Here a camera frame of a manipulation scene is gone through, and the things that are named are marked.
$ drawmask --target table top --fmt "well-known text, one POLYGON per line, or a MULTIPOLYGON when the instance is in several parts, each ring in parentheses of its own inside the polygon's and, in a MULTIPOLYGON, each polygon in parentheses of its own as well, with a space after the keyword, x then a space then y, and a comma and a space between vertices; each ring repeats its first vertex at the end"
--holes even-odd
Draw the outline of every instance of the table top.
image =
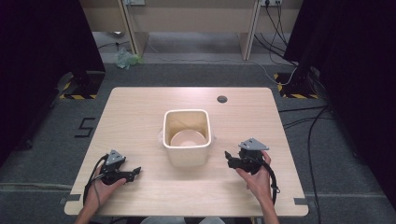
POLYGON ((70 194, 79 201, 66 203, 64 211, 77 215, 82 194, 96 162, 116 149, 126 162, 122 171, 141 166, 132 183, 118 189, 98 211, 103 216, 260 217, 256 198, 245 181, 228 168, 224 151, 234 157, 238 144, 254 137, 267 145, 280 193, 279 216, 308 213, 288 141, 267 88, 116 88, 107 101, 92 142, 70 194), (218 97, 227 97, 219 103, 218 97), (175 167, 161 142, 164 114, 173 109, 203 109, 215 136, 207 163, 175 167))

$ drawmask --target square bucket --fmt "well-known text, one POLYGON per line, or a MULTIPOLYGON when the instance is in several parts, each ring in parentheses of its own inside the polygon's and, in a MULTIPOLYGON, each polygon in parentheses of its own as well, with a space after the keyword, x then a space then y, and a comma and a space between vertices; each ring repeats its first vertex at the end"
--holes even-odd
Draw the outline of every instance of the square bucket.
POLYGON ((200 166, 212 143, 209 116, 202 109, 169 110, 163 120, 163 145, 174 166, 200 166))

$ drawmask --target plastic bag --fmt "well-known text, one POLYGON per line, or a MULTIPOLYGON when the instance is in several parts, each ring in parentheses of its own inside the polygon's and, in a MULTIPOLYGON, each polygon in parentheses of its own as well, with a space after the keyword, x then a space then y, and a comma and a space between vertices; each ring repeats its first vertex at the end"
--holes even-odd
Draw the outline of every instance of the plastic bag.
POLYGON ((129 66, 143 63, 143 59, 136 54, 131 54, 125 48, 121 48, 116 54, 116 65, 119 68, 129 69, 129 66))

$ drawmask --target forearm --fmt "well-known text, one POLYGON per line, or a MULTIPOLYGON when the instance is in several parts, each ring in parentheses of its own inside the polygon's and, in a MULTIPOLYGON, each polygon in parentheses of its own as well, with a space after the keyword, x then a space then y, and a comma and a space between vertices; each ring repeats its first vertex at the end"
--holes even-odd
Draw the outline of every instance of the forearm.
POLYGON ((262 214, 264 216, 264 223, 266 224, 279 224, 274 204, 271 199, 259 200, 262 207, 262 214))
POLYGON ((75 224, 88 224, 95 212, 96 210, 90 208, 89 206, 83 207, 78 213, 75 224))

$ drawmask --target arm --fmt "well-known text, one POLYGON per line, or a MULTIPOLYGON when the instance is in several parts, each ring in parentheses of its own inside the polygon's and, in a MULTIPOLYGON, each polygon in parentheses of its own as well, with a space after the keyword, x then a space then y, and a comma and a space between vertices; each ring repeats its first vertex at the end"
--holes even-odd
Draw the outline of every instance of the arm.
MULTIPOLYGON (((271 158, 262 150, 265 162, 271 163, 271 158)), ((247 182, 247 188, 251 190, 262 207, 264 222, 267 224, 278 224, 274 204, 271 197, 270 176, 264 167, 261 167, 255 175, 250 175, 244 170, 236 168, 235 171, 247 182)))
MULTIPOLYGON (((97 176, 100 172, 100 167, 96 169, 97 176)), ((87 199, 84 207, 79 211, 75 224, 89 223, 90 219, 99 209, 99 207, 106 203, 110 195, 120 186, 125 184, 126 179, 120 179, 112 185, 106 185, 102 180, 95 180, 88 190, 87 199)))

